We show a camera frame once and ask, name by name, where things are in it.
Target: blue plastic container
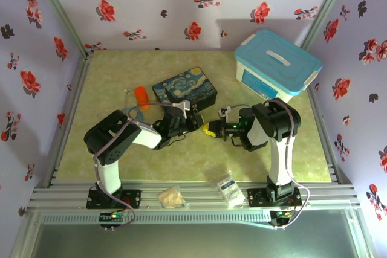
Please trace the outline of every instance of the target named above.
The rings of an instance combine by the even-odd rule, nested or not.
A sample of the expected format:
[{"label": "blue plastic container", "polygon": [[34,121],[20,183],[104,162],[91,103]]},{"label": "blue plastic container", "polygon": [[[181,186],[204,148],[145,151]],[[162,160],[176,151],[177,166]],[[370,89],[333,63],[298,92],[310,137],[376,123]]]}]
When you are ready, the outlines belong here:
[{"label": "blue plastic container", "polygon": [[235,50],[236,78],[264,99],[288,102],[317,77],[322,62],[270,30],[251,35]]}]

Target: glass panel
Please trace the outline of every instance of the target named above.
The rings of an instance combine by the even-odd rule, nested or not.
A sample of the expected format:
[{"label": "glass panel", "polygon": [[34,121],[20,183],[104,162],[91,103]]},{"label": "glass panel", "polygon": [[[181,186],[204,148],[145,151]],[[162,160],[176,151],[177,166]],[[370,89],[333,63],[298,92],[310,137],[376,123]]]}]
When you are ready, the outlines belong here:
[{"label": "glass panel", "polygon": [[42,225],[33,257],[357,257],[344,211],[306,211],[284,230],[241,224]]}]

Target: starry night box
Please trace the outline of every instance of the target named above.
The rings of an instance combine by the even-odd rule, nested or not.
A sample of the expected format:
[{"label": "starry night box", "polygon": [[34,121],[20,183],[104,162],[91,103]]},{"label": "starry night box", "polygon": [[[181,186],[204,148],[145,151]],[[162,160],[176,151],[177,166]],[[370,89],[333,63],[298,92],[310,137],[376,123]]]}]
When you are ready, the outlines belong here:
[{"label": "starry night box", "polygon": [[190,101],[191,110],[201,111],[215,104],[218,92],[198,66],[152,87],[161,103]]}]

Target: container lid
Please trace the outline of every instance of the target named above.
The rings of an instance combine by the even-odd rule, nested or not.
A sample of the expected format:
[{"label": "container lid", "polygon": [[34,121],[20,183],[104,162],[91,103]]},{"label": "container lid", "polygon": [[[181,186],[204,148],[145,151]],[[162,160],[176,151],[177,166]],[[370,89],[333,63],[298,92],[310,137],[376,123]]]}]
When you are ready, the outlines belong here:
[{"label": "container lid", "polygon": [[236,50],[235,58],[288,95],[299,95],[322,69],[322,62],[270,30],[260,30]]}]

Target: metal frame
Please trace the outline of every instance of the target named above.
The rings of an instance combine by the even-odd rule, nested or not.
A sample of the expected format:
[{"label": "metal frame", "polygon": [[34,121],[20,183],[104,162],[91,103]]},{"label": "metal frame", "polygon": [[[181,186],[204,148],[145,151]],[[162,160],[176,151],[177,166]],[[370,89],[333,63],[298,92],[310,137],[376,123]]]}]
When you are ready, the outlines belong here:
[{"label": "metal frame", "polygon": [[[76,41],[83,56],[84,50],[65,10],[59,0],[50,0],[59,17],[64,22],[67,30]],[[325,0],[314,25],[311,27],[308,36],[302,44],[302,48],[308,49],[317,31],[334,0]],[[51,160],[51,168],[44,180],[47,188],[35,189],[30,203],[27,207],[18,238],[14,245],[12,258],[31,257],[35,243],[39,237],[41,225],[47,224],[99,224],[99,214],[104,210],[87,210],[86,200],[90,187],[94,184],[90,182],[72,182],[56,179],[56,173],[62,159],[65,144],[70,132],[77,104],[85,81],[88,67],[93,54],[90,54],[80,64],[77,70],[73,91],[71,93],[66,116],[68,120],[63,127],[59,139],[54,147]],[[325,152],[328,170],[331,176],[331,183],[305,183],[303,185],[310,189],[311,196],[305,210],[345,210],[350,231],[355,243],[358,256],[374,257],[371,238],[364,224],[364,219],[360,211],[360,204],[357,199],[355,189],[350,184],[346,176],[336,166],[333,149],[328,138],[323,116],[321,114],[314,91],[308,88],[308,95],[311,102],[320,139]],[[124,189],[140,189],[141,205],[136,211],[137,224],[181,224],[181,223],[242,223],[259,227],[272,228],[260,224],[270,219],[270,210],[291,210],[291,208],[249,208],[245,201],[240,208],[229,209],[223,200],[215,184],[209,182],[181,182],[181,181],[123,181]],[[242,192],[247,195],[247,189],[252,187],[265,187],[266,184],[255,182],[239,182]],[[162,208],[157,194],[169,187],[178,185],[182,195],[189,203],[189,208],[183,210],[167,210]],[[301,196],[305,200],[306,191],[300,189]]]}]

